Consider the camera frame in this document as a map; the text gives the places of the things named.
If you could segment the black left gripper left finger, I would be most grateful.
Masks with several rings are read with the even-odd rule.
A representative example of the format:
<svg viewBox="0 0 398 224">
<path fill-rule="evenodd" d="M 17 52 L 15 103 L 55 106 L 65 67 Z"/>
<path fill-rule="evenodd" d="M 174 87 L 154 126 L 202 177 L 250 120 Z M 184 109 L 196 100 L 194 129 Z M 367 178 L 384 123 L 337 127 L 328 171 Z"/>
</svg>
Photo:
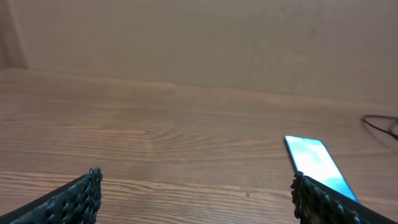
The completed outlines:
<svg viewBox="0 0 398 224">
<path fill-rule="evenodd" d="M 101 206 L 99 167 L 81 177 L 1 216 L 1 223 L 89 224 L 95 223 Z"/>
</svg>

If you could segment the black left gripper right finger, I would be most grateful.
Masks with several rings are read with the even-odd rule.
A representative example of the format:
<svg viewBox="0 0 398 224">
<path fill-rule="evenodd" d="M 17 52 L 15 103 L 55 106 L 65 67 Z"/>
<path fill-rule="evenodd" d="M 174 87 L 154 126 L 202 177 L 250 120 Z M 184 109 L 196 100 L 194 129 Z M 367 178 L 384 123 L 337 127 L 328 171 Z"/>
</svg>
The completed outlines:
<svg viewBox="0 0 398 224">
<path fill-rule="evenodd" d="M 290 188 L 300 224 L 397 224 L 303 172 L 294 177 Z"/>
</svg>

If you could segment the blue Samsung Galaxy smartphone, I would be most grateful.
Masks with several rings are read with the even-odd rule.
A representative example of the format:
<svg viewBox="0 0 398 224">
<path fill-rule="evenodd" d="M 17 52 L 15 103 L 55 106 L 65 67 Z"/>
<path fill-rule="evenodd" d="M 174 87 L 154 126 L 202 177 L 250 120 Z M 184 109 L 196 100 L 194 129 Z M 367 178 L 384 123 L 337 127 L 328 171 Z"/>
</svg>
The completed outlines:
<svg viewBox="0 0 398 224">
<path fill-rule="evenodd" d="M 295 171 L 303 172 L 304 175 L 358 202 L 328 149 L 320 140 L 285 136 L 284 142 Z"/>
</svg>

